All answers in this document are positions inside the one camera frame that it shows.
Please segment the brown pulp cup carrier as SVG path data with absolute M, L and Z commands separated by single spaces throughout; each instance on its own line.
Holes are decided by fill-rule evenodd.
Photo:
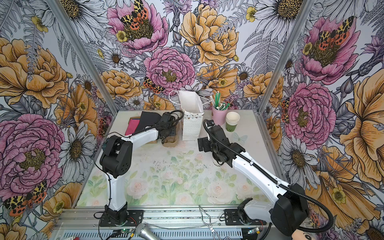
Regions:
M 166 148 L 174 148 L 179 142 L 180 124 L 177 123 L 174 127 L 168 130 L 169 135 L 162 140 L 162 145 Z

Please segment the white patterned paper gift bag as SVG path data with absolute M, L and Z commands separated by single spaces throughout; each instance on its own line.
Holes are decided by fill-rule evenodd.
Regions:
M 199 138 L 203 116 L 204 107 L 202 99 L 196 92 L 173 90 L 169 93 L 169 99 L 174 105 L 179 105 L 183 117 L 183 141 L 194 141 Z

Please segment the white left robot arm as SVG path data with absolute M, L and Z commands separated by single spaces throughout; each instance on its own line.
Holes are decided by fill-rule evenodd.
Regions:
M 142 112 L 133 133 L 108 137 L 102 146 L 100 165 L 108 181 L 108 202 L 102 220 L 121 226 L 129 219 L 128 203 L 123 188 L 125 174 L 132 165 L 133 151 L 145 144 L 177 135 L 177 124 L 184 112 L 174 110 L 162 115 L 155 112 Z

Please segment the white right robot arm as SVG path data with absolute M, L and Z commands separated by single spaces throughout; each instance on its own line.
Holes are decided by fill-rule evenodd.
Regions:
M 198 139 L 199 150 L 211 152 L 219 165 L 227 164 L 246 176 L 270 201 L 268 207 L 262 207 L 252 199 L 244 201 L 238 206 L 243 221 L 257 219 L 272 223 L 285 236 L 291 236 L 296 230 L 323 233 L 334 226 L 335 219 L 331 211 L 319 201 L 307 196 L 300 185 L 290 185 L 271 174 L 242 146 L 230 143 L 222 127 L 215 125 L 214 121 L 204 120 L 203 127 L 208 135 Z M 318 206 L 326 213 L 326 225 L 317 229 L 302 227 L 302 223 L 310 215 L 308 203 Z

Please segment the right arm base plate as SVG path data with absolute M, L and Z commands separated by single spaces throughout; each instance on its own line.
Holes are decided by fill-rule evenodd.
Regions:
M 224 210 L 224 222 L 226 226 L 261 226 L 267 225 L 267 222 L 262 220 L 241 220 L 238 215 L 238 210 L 225 209 Z

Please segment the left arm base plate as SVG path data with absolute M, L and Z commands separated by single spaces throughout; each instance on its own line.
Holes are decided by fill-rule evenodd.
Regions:
M 107 211 L 102 215 L 100 227 L 136 227 L 143 215 L 143 210 Z

